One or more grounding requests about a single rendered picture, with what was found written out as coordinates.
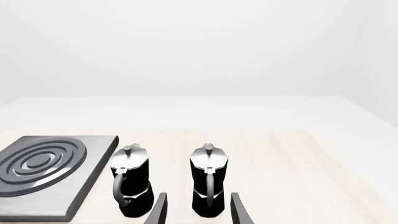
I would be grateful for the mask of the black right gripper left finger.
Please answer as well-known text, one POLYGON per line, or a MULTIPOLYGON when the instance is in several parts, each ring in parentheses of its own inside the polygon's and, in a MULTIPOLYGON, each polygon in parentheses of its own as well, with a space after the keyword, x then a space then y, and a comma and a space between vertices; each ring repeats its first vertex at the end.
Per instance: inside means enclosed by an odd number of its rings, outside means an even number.
POLYGON ((165 224, 167 219, 167 193, 162 192, 144 224, 165 224))

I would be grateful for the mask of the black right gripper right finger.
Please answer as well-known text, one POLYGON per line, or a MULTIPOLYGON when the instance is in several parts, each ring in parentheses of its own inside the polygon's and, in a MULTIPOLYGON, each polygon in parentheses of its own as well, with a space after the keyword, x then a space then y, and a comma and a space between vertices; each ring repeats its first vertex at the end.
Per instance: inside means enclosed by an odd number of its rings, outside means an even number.
POLYGON ((231 194, 230 207, 233 224, 254 224, 236 192, 231 194))

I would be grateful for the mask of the flat black stove plate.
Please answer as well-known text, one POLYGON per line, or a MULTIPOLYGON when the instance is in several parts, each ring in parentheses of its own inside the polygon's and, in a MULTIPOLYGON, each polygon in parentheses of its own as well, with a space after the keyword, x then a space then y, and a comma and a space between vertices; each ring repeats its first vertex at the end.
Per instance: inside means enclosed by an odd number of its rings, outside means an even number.
POLYGON ((70 222, 118 136, 23 136, 0 151, 0 223, 70 222))

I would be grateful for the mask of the black moka pot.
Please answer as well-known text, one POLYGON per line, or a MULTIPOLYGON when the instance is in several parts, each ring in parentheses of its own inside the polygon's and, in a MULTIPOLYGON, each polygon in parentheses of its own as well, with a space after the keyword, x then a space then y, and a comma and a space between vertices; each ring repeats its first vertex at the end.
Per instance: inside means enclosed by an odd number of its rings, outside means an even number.
POLYGON ((211 143, 195 149, 190 156, 192 209, 201 217, 214 218, 224 210, 224 179, 228 160, 227 154, 211 143))
POLYGON ((112 194, 122 214, 138 218, 149 212, 154 193, 149 180, 149 156, 134 143, 115 152, 109 160, 113 174, 112 194))

